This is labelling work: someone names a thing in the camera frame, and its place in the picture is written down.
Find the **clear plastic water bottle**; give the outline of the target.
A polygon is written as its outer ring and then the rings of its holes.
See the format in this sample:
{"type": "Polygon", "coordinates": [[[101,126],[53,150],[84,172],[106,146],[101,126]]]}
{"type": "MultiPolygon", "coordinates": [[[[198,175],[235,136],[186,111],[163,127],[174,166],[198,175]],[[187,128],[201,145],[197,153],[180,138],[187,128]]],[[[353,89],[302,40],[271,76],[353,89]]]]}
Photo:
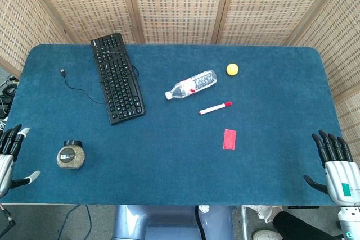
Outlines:
{"type": "Polygon", "coordinates": [[[172,90],[165,93],[167,100],[186,98],[194,93],[211,87],[217,82],[217,75],[213,70],[203,71],[186,80],[175,84],[172,90]]]}

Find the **blue table mat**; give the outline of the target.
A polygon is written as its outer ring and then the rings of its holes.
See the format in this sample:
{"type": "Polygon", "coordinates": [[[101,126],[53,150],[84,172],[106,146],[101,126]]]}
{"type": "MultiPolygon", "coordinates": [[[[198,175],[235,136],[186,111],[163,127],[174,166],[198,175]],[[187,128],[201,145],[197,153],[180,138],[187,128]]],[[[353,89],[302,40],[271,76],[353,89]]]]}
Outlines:
{"type": "Polygon", "coordinates": [[[30,128],[13,177],[39,170],[4,203],[330,206],[312,134],[341,135],[320,54],[310,47],[128,45],[143,116],[111,125],[89,45],[34,47],[7,127],[30,128]],[[234,63],[235,76],[226,72],[234,63]],[[167,100],[176,83],[213,70],[217,82],[167,100]],[[231,101],[232,106],[199,115],[231,101]],[[234,150],[224,130],[236,131],[234,150]],[[60,169],[64,141],[83,143],[80,169],[60,169]]]}

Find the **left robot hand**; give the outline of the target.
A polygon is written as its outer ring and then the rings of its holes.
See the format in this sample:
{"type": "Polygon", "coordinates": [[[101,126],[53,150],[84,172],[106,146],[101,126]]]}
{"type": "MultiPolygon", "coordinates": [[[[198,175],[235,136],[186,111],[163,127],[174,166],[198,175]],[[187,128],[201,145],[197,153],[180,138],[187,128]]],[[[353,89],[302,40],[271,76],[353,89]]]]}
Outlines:
{"type": "Polygon", "coordinates": [[[0,130],[0,198],[10,189],[31,184],[40,176],[39,170],[22,179],[13,180],[14,164],[17,161],[22,143],[30,132],[30,128],[23,128],[19,124],[5,132],[0,130]]]}

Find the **black computer keyboard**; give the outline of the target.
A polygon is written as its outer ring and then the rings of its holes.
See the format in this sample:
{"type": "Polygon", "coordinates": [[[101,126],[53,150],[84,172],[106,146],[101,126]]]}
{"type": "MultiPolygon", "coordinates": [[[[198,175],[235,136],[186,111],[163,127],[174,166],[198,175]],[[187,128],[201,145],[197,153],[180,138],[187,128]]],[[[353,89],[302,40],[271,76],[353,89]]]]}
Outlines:
{"type": "Polygon", "coordinates": [[[110,124],[145,114],[138,71],[131,64],[120,33],[91,40],[110,124]]]}

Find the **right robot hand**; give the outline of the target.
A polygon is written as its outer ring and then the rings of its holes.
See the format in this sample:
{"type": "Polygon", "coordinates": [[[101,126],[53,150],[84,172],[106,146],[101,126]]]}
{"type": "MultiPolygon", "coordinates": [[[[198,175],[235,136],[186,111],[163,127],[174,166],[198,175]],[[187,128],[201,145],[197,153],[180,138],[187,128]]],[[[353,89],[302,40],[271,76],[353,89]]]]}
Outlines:
{"type": "Polygon", "coordinates": [[[353,160],[347,142],[322,130],[312,134],[318,149],[327,184],[319,184],[310,176],[304,179],[309,186],[330,196],[340,207],[360,207],[360,167],[353,160]]]}

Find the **wooden woven folding screen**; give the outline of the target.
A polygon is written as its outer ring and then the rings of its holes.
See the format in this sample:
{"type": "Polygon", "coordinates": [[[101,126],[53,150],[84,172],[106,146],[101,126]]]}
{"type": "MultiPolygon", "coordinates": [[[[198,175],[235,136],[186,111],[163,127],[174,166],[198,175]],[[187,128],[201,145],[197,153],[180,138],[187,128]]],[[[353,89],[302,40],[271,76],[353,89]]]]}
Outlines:
{"type": "Polygon", "coordinates": [[[20,76],[36,45],[111,32],[130,44],[315,48],[360,165],[360,0],[0,0],[0,71],[20,76]]]}

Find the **red and white marker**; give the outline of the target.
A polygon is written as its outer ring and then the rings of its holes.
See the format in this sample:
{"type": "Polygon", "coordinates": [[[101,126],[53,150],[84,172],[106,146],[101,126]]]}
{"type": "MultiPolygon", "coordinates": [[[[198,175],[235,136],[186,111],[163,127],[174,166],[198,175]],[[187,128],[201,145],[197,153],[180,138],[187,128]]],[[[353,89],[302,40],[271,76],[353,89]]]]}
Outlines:
{"type": "Polygon", "coordinates": [[[219,105],[215,105],[215,106],[212,106],[212,107],[209,107],[209,108],[200,110],[200,111],[199,111],[199,115],[208,114],[208,113],[210,113],[210,112],[213,112],[213,111],[216,111],[216,110],[220,110],[220,109],[222,109],[222,108],[230,107],[230,106],[232,106],[232,102],[231,102],[231,101],[227,101],[227,102],[221,103],[221,104],[219,104],[219,105]]]}

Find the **round jar with black lid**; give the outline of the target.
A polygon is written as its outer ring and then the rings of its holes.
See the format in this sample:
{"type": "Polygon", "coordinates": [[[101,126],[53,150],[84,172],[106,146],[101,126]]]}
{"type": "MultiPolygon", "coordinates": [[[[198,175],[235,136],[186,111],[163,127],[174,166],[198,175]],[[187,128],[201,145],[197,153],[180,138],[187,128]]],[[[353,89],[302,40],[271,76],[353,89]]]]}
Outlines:
{"type": "Polygon", "coordinates": [[[57,154],[57,165],[60,169],[80,169],[85,157],[81,141],[66,140],[57,154]]]}

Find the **grey-blue robot torso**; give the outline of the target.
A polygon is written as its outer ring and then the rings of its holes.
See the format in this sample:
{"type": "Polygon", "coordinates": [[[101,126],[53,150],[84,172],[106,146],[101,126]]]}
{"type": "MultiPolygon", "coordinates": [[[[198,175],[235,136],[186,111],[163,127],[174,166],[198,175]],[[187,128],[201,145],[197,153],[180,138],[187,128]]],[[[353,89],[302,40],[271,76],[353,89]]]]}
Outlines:
{"type": "Polygon", "coordinates": [[[112,240],[233,240],[229,206],[119,205],[112,240]]]}

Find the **white sneaker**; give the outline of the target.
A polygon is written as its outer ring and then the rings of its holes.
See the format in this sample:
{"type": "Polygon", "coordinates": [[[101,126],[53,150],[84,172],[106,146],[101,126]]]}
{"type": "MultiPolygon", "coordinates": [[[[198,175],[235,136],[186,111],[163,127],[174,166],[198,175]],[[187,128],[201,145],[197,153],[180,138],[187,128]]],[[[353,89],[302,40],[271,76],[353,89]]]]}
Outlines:
{"type": "Polygon", "coordinates": [[[252,235],[251,240],[283,240],[283,237],[272,230],[258,230],[252,235]]]}

